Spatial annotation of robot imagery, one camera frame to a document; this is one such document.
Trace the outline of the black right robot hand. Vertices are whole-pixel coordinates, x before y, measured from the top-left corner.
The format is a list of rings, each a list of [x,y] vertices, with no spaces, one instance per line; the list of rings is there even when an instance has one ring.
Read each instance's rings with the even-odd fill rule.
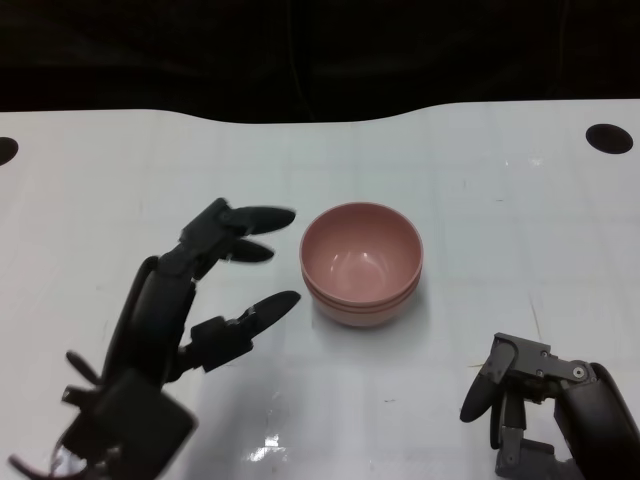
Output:
[[[571,452],[526,438],[525,405],[554,402],[554,419]],[[497,333],[463,402],[460,419],[485,412],[495,473],[503,479],[636,479],[639,429],[616,382],[599,363],[566,361],[550,346]]]

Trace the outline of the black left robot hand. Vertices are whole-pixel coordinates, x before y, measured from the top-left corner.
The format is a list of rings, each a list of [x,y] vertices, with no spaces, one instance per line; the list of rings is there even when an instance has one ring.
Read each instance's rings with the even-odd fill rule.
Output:
[[[209,372],[250,352],[254,337],[291,311],[300,294],[282,291],[235,319],[215,317],[198,324],[191,330],[190,344],[182,346],[197,283],[219,261],[270,260],[273,251],[249,241],[249,236],[284,229],[295,217],[286,208],[232,208],[223,198],[203,210],[184,227],[171,251],[140,266],[107,350],[102,381],[133,369],[161,387],[188,370]]]

